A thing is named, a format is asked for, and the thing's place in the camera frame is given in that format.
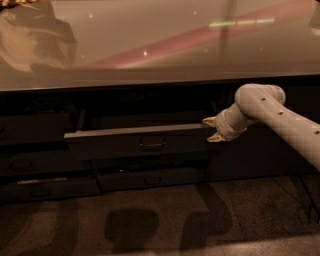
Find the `glossy countertop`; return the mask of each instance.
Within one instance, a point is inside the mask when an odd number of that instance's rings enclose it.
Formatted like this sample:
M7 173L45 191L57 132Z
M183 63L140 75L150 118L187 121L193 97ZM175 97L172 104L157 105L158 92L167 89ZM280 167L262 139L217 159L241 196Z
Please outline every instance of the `glossy countertop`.
M320 75L315 0L54 0L0 12L0 91Z

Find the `drawer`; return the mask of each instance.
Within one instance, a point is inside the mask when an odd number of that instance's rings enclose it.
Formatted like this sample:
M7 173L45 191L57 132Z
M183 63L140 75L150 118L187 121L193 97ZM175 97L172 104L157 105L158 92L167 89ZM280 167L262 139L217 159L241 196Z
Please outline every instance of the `drawer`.
M0 159L2 177L84 169L84 164L76 161L69 150L2 155Z
M202 123L77 131L65 139L77 160L209 150L212 133Z
M95 180L88 177L56 177L50 180L24 180L0 185L0 203L51 200L99 195Z
M63 140L72 129L67 113L0 117L0 145Z
M110 173L98 176L102 191L150 188L203 181L204 169L172 168L141 172Z

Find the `cabinet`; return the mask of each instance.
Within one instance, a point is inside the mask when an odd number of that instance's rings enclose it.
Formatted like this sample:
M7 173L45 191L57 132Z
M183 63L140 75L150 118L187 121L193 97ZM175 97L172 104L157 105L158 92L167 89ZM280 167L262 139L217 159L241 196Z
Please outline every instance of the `cabinet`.
M2 93L1 203L312 171L262 124L232 142L206 141L215 129L201 120L228 107L246 82ZM279 84L288 107L318 116L298 104L314 101L317 84L255 82Z

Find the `floor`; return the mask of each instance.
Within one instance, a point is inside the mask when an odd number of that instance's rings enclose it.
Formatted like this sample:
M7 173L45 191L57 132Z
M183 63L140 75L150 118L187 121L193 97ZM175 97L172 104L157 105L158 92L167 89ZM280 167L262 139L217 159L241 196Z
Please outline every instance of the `floor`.
M320 203L320 176L304 176ZM0 255L318 256L298 177L109 192L0 207Z

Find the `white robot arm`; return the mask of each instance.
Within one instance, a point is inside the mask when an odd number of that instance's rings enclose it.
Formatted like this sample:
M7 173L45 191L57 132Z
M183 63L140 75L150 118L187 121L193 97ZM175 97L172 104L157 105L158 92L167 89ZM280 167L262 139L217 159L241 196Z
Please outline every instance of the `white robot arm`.
M208 141L231 141L249 125L261 121L320 171L320 125L284 107L285 99L285 92L275 85L240 87L231 107L216 117L203 119L217 129Z

